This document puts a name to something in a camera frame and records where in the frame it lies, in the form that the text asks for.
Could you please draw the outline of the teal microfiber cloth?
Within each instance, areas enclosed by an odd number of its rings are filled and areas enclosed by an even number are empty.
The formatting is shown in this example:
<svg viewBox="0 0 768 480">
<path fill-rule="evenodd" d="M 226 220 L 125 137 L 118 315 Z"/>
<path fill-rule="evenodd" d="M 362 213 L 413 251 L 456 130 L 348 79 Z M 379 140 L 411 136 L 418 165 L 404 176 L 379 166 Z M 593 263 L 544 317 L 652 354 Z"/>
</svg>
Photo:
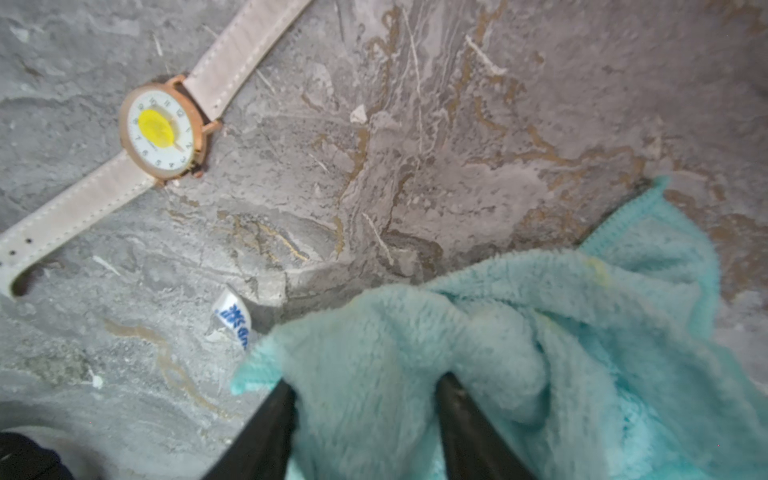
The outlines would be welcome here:
<svg viewBox="0 0 768 480">
<path fill-rule="evenodd" d="M 441 479 L 455 375 L 541 479 L 763 479 L 767 400 L 711 338 L 719 267 L 659 177 L 574 250 L 496 256 L 279 325 L 234 394 L 297 394 L 293 479 Z"/>
</svg>

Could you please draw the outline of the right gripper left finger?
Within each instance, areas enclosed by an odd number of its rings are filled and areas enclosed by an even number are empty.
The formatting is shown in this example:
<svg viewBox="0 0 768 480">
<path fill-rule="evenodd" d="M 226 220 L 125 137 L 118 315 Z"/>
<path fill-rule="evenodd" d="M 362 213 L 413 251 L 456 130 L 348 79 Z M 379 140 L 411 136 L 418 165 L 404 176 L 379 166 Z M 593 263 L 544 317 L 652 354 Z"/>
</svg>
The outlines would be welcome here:
<svg viewBox="0 0 768 480">
<path fill-rule="evenodd" d="M 286 479 L 296 425 L 295 403 L 295 391 L 280 380 L 203 479 Z"/>
</svg>

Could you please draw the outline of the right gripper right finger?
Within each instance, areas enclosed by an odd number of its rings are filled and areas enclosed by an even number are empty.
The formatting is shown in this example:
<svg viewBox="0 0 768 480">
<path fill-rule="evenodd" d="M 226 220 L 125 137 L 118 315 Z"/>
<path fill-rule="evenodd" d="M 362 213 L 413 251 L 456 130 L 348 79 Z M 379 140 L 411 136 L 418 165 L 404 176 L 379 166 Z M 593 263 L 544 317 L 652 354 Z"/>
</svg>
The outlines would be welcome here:
<svg viewBox="0 0 768 480">
<path fill-rule="evenodd" d="M 439 379 L 435 398 L 449 480 L 535 479 L 454 374 Z"/>
</svg>

